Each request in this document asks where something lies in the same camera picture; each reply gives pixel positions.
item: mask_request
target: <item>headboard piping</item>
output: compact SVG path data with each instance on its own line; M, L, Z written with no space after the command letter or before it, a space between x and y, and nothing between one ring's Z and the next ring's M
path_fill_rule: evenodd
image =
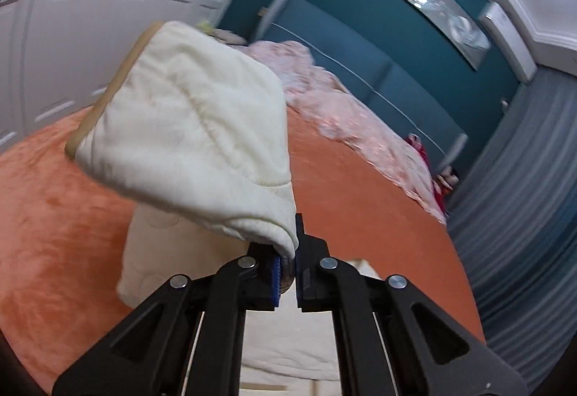
M377 94L379 97L381 97L383 100L385 100L388 104L390 104L395 110L397 110L401 115L403 115L407 121L409 123L411 123L413 125L413 127L420 132L425 138L427 138L429 141L431 141L431 143L434 144L434 146L439 149L441 151L441 154L446 155L445 151L443 151L442 148L439 147L439 145L433 141L428 134L426 134L425 131L423 131L422 129L419 128L419 126L417 126L415 124L415 122L409 118L399 107L397 107L394 103L392 103L389 99L387 99L386 97L383 97L379 92L377 92L366 80L364 80L359 74L357 74L356 72L352 71L351 69L349 69L348 67L346 67L343 63L340 63L339 61L337 61L336 59L334 59L333 57L323 53L321 50L319 50L316 46L314 46L312 43L310 43L309 41L305 40L304 38L300 37L299 35L297 35L296 33L290 31L287 28L284 28L282 25L278 25L277 23L271 22L270 25L274 25L275 27L280 28L281 30L284 30L287 33L290 33L292 36L298 38L300 41L302 41L303 43L307 44L309 47L313 48L315 51L317 51L318 53L322 54L325 58L330 59L331 61L333 61L334 63L337 63L339 66L341 66L343 69L347 70L348 72L350 72L352 75L354 75L357 79L359 79L362 83L364 83L367 87L370 88L371 92Z

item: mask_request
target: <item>white wardrobe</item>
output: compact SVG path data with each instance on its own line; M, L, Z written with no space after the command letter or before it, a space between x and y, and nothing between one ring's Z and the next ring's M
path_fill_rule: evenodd
M0 0L0 152L87 106L155 20L217 24L231 0Z

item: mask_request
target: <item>silver bolt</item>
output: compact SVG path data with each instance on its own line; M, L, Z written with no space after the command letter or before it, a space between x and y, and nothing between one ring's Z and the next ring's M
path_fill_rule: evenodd
M322 258L319 264L323 269L335 269L339 265L339 262L335 260L335 258L328 257Z
M243 269L250 269L256 266L256 260L253 257L242 257L239 258L238 265Z
M389 277L389 285L394 289L404 289L407 286L407 280L402 275L392 275Z
M170 286L173 289L182 289L183 287L186 287L186 284L188 284L188 279L185 275L178 274L173 275L170 278Z

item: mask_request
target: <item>orange blanket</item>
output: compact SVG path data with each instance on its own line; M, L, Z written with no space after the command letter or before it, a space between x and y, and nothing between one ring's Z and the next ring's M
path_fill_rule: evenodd
M444 227L343 143L288 111L294 194L331 254L403 274L479 339L463 267ZM133 203L97 185L63 146L65 118L0 157L0 329L50 391L56 377L128 312L116 297Z

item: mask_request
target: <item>gray curtain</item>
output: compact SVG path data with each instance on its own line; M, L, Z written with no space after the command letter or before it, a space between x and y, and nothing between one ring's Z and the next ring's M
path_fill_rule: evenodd
M577 79L521 85L448 205L488 345L534 389L577 330Z

